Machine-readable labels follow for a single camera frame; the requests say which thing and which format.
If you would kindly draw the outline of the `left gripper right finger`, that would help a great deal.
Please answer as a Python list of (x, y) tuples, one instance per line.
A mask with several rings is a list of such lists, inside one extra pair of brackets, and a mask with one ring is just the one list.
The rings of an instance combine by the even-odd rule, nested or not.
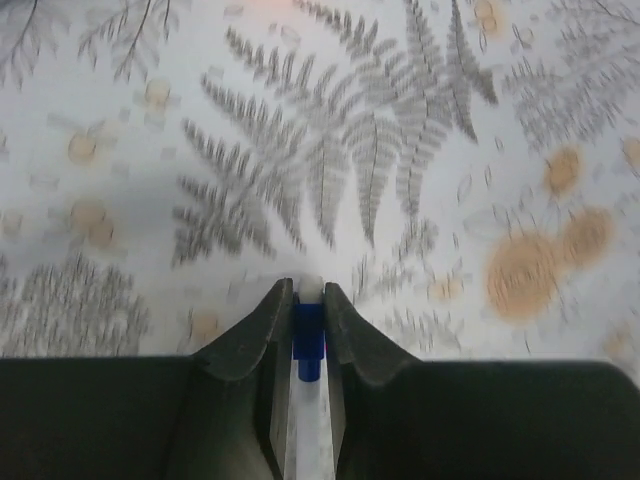
[(423, 361), (325, 288), (339, 479), (635, 479), (639, 391), (607, 362)]

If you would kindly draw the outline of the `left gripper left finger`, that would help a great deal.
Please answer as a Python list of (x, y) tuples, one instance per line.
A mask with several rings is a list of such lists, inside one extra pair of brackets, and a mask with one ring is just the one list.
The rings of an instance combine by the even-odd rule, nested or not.
[(189, 356), (1, 363), (5, 479), (279, 479), (293, 283)]

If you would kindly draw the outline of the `blue capped white pen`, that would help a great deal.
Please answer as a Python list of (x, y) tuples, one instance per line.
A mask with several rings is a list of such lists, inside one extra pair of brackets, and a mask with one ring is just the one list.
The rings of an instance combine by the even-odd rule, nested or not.
[(319, 275), (294, 281), (286, 479), (332, 479), (324, 328), (324, 286)]

